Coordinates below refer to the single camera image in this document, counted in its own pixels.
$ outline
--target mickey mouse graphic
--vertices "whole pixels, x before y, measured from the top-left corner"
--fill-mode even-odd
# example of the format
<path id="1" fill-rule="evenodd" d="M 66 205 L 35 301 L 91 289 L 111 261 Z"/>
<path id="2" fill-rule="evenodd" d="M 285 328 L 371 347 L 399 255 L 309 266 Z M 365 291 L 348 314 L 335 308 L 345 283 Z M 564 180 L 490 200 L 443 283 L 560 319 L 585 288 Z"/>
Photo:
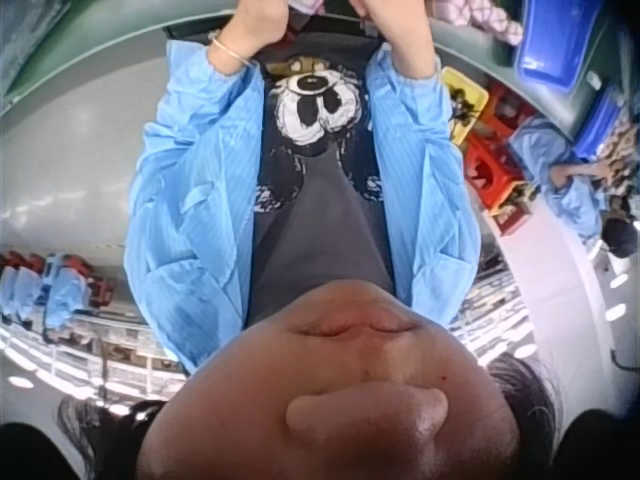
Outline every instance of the mickey mouse graphic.
<path id="1" fill-rule="evenodd" d="M 305 162 L 335 151 L 344 174 L 366 200 L 382 201 L 367 95 L 355 73 L 296 56 L 266 69 L 263 160 L 255 211 L 293 201 L 304 187 Z"/>

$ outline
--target workbench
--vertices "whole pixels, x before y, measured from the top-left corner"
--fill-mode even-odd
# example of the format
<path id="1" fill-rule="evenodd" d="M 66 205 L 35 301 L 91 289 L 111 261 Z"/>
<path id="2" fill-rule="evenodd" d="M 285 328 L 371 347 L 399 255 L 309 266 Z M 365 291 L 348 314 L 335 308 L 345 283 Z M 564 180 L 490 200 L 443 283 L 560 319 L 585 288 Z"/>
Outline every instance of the workbench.
<path id="1" fill-rule="evenodd" d="M 235 5 L 236 0 L 72 0 L 69 12 L 12 85 L 4 112 L 57 73 L 101 49 L 149 30 L 229 15 Z M 359 21 L 347 0 L 327 0 L 326 9 L 330 16 Z M 596 90 L 586 80 L 587 72 L 620 84 L 619 27 L 606 7 L 591 36 L 580 79 L 568 94 L 521 81 L 512 67 L 513 49 L 489 34 L 438 20 L 431 23 L 438 51 L 455 55 L 500 80 L 549 117 L 570 139 L 576 137 L 596 97 Z"/>

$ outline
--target black t-shirt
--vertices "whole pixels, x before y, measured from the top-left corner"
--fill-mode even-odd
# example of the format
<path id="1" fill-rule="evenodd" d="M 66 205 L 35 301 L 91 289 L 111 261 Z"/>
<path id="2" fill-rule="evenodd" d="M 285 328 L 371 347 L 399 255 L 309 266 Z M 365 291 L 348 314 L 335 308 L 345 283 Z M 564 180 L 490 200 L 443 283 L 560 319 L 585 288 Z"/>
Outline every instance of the black t-shirt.
<path id="1" fill-rule="evenodd" d="M 266 101 L 248 326 L 333 280 L 394 293 L 364 86 L 378 48 L 307 34 L 258 59 Z"/>

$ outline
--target yellow container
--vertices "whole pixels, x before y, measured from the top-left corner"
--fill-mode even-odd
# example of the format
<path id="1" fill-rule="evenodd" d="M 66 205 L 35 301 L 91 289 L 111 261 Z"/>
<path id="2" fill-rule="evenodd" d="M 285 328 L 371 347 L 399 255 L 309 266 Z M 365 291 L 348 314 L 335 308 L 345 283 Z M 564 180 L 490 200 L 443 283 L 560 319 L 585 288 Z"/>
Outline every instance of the yellow container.
<path id="1" fill-rule="evenodd" d="M 453 118 L 449 122 L 453 143 L 460 146 L 478 121 L 478 117 L 482 113 L 482 110 L 484 110 L 484 107 L 487 106 L 489 102 L 489 92 L 451 67 L 442 69 L 442 81 L 449 89 L 449 93 L 455 90 L 463 91 L 464 99 L 472 105 L 471 112 L 466 116 L 465 120 L 456 120 Z"/>

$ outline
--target mouth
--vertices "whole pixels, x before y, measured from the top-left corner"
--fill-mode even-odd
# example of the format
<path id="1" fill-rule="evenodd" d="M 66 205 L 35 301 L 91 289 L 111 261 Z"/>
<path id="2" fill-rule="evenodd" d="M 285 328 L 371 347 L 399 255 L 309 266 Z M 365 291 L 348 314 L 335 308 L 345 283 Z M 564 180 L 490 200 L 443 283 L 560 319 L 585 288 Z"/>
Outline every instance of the mouth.
<path id="1" fill-rule="evenodd" d="M 296 328 L 296 332 L 311 337 L 350 339 L 363 334 L 393 336 L 419 328 L 420 322 L 409 320 L 385 305 L 366 304 L 335 309 Z"/>

